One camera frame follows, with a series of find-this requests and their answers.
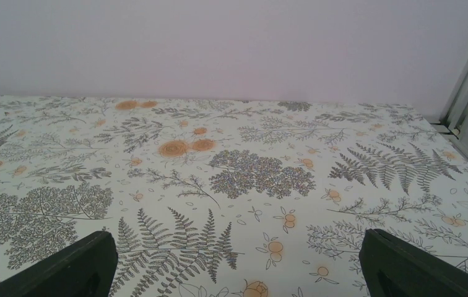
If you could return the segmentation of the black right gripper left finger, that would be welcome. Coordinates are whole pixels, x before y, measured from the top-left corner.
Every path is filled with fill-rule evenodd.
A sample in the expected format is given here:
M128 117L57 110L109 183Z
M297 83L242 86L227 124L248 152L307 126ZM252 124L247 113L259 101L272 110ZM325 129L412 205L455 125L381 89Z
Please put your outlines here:
M118 253L107 231L95 231L0 283L0 296L108 296Z

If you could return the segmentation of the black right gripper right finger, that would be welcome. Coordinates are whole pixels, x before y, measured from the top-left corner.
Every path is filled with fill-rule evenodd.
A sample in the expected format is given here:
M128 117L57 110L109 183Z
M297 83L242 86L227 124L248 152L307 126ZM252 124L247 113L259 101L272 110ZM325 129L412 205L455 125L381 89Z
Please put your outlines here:
M371 296L468 296L468 273L381 229L359 252Z

